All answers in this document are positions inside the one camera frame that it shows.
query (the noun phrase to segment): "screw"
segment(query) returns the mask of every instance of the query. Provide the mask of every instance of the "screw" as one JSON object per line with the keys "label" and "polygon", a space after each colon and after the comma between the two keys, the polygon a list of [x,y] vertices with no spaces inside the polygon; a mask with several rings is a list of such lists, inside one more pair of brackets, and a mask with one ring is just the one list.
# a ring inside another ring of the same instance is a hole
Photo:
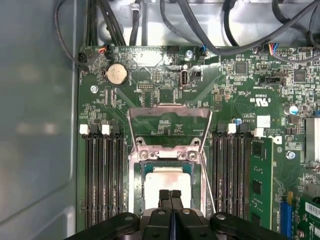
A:
{"label": "screw", "polygon": [[141,151],[141,152],[140,152],[140,158],[141,158],[142,160],[146,160],[146,159],[148,158],[148,156],[149,156],[149,154],[148,154],[147,151]]}
{"label": "screw", "polygon": [[96,94],[97,92],[98,92],[98,86],[96,86],[96,85],[92,85],[91,87],[90,87],[90,92],[92,92],[93,94]]}
{"label": "screw", "polygon": [[295,159],[296,154],[294,151],[287,151],[285,157],[289,160]]}
{"label": "screw", "polygon": [[197,158],[197,153],[195,151],[190,151],[187,155],[188,159],[193,161],[193,160],[196,160]]}
{"label": "screw", "polygon": [[191,51],[191,50],[187,50],[187,51],[184,53],[184,56],[185,56],[187,59],[192,59],[192,57],[194,56],[194,52]]}
{"label": "screw", "polygon": [[216,217],[217,219],[219,219],[219,220],[225,220],[225,219],[226,219],[226,216],[225,216],[225,215],[222,215],[222,214],[217,214],[215,217]]}
{"label": "screw", "polygon": [[305,237],[305,233],[300,229],[296,230],[296,235],[301,239],[303,239]]}
{"label": "screw", "polygon": [[191,211],[190,211],[189,209],[183,209],[183,210],[182,210],[182,213],[183,213],[183,214],[190,214]]}

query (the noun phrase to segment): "metal bracket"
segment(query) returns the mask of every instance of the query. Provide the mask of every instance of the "metal bracket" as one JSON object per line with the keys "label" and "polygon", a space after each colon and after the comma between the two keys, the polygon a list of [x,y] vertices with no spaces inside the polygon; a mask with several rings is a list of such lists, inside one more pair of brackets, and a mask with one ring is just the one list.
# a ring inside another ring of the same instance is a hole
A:
{"label": "metal bracket", "polygon": [[208,108],[190,108],[186,105],[182,104],[159,104],[155,105],[154,107],[136,107],[136,108],[130,108],[127,112],[127,118],[129,121],[129,127],[131,132],[131,139],[133,143],[133,148],[136,152],[138,152],[138,145],[135,141],[136,134],[133,129],[132,124],[132,118],[141,117],[141,116],[161,116],[164,113],[176,113],[180,117],[201,117],[201,118],[207,118],[206,126],[203,130],[202,139],[200,141],[200,144],[198,146],[198,152],[201,154],[204,150],[206,138],[209,132],[211,120],[212,120],[212,114],[213,112]]}
{"label": "metal bracket", "polygon": [[140,9],[141,9],[141,6],[139,3],[135,3],[135,2],[130,3],[130,10],[137,11],[139,13],[139,18],[141,17]]}

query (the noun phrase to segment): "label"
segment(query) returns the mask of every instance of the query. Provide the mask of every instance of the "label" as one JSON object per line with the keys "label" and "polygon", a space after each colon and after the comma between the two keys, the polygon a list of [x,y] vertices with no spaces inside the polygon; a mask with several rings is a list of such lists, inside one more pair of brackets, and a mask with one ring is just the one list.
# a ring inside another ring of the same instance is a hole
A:
{"label": "label", "polygon": [[318,238],[320,238],[320,229],[317,228],[317,227],[314,227],[314,234],[315,234]]}
{"label": "label", "polygon": [[320,219],[320,208],[306,202],[305,211]]}
{"label": "label", "polygon": [[257,128],[270,128],[271,117],[270,116],[256,116],[256,127]]}

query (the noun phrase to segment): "integrated circuit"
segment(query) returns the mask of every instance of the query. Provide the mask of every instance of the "integrated circuit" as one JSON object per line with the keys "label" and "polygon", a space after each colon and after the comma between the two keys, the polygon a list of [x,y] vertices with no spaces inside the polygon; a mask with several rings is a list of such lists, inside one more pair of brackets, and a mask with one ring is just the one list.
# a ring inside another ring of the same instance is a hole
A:
{"label": "integrated circuit", "polygon": [[295,83],[305,83],[306,82],[306,71],[305,70],[295,70],[293,72],[293,80]]}
{"label": "integrated circuit", "polygon": [[246,62],[236,62],[235,63],[235,74],[246,75],[248,72]]}
{"label": "integrated circuit", "polygon": [[262,184],[256,180],[252,182],[252,190],[254,193],[261,195]]}
{"label": "integrated circuit", "polygon": [[262,157],[263,153],[262,153],[262,144],[260,142],[253,142],[252,143],[252,153],[254,155],[257,155],[259,157]]}
{"label": "integrated circuit", "polygon": [[261,217],[259,217],[254,213],[251,214],[251,222],[253,222],[254,224],[260,225],[260,220],[261,220]]}

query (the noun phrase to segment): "gray metal surface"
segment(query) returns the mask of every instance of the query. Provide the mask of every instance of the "gray metal surface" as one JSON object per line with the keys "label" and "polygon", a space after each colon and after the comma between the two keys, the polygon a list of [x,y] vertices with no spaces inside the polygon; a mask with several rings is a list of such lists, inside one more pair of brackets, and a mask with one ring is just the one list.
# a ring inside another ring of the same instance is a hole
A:
{"label": "gray metal surface", "polygon": [[[77,76],[53,27],[55,0],[0,1],[0,239],[58,240],[75,232],[73,150]],[[84,2],[61,30],[82,42]]]}
{"label": "gray metal surface", "polygon": [[[132,11],[130,10],[130,3],[132,2],[131,0],[117,0],[110,3],[123,28],[127,44],[132,29]],[[223,30],[223,0],[194,0],[193,2],[197,3],[190,4],[191,8],[213,44],[216,46],[230,45]],[[290,1],[290,3],[285,1],[280,4],[280,8],[288,17],[293,17],[310,2],[310,0],[296,0]],[[140,12],[138,45],[141,45],[142,41],[144,45],[149,46],[188,45],[184,39],[177,37],[163,24],[159,0],[144,0]],[[169,0],[166,0],[165,14],[179,30],[197,39],[184,19],[177,3],[170,3]],[[311,13],[304,17],[300,23],[306,27],[309,26],[310,16]],[[239,1],[230,12],[230,29],[240,45],[260,39],[280,26],[281,23],[273,15],[271,0],[252,0],[251,3],[249,1]],[[320,25],[315,26],[315,29],[320,30]],[[100,10],[98,10],[98,38],[100,44],[111,39]],[[283,45],[292,45],[298,42],[303,45],[304,41],[302,34],[294,29],[289,29],[275,39],[275,42]]]}

